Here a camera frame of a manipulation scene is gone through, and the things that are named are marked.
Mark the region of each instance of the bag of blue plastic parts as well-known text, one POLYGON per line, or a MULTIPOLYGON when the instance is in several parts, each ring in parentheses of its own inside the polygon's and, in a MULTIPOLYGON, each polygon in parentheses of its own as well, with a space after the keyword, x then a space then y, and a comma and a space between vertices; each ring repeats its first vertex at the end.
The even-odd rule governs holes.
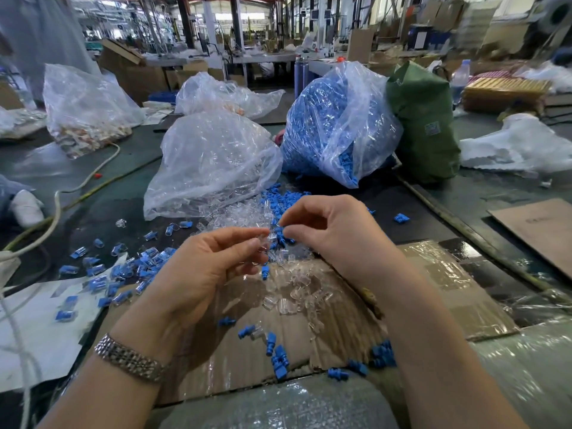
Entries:
POLYGON ((386 100, 387 78, 359 62, 312 81, 286 120, 282 171, 327 175, 347 188, 382 167, 403 128, 386 100))

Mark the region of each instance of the right hand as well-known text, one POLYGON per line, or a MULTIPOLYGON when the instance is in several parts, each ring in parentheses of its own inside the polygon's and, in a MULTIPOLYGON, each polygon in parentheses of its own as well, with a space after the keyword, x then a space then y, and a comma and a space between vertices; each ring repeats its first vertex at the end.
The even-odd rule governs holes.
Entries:
POLYGON ((366 206, 350 195, 305 195, 280 219, 284 236, 308 245, 355 285, 379 281, 405 258, 366 206))

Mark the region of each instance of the forearm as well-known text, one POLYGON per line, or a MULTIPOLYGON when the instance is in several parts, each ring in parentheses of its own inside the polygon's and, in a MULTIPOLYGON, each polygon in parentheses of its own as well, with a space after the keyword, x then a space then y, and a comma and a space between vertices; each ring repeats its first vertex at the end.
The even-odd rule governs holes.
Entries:
POLYGON ((390 333, 413 428, 521 428, 433 288, 396 255, 372 287, 390 333))
MULTIPOLYGON (((148 358, 168 364, 180 343, 181 330, 152 307, 136 303, 109 335, 148 358)), ((38 427, 140 429, 158 392, 159 384, 139 380, 92 355, 38 427)))

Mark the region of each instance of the silver bracelet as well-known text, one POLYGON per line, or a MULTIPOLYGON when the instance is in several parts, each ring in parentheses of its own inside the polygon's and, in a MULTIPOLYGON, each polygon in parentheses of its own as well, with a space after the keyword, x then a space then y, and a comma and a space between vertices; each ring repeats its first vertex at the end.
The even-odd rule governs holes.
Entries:
POLYGON ((125 373, 145 381, 160 383, 165 376, 168 366, 151 360, 137 351, 123 346, 121 343, 105 334, 94 348, 95 353, 104 361, 118 367, 125 373))

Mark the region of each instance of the bag of orange parts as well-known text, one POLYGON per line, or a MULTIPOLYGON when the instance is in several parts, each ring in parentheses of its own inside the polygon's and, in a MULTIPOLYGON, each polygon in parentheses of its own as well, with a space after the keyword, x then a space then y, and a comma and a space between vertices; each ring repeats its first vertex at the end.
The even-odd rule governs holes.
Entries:
POLYGON ((225 109, 249 119, 256 119, 278 107, 284 90, 254 93, 234 81, 218 81, 206 72, 190 77, 177 93, 175 113, 190 115, 225 109))

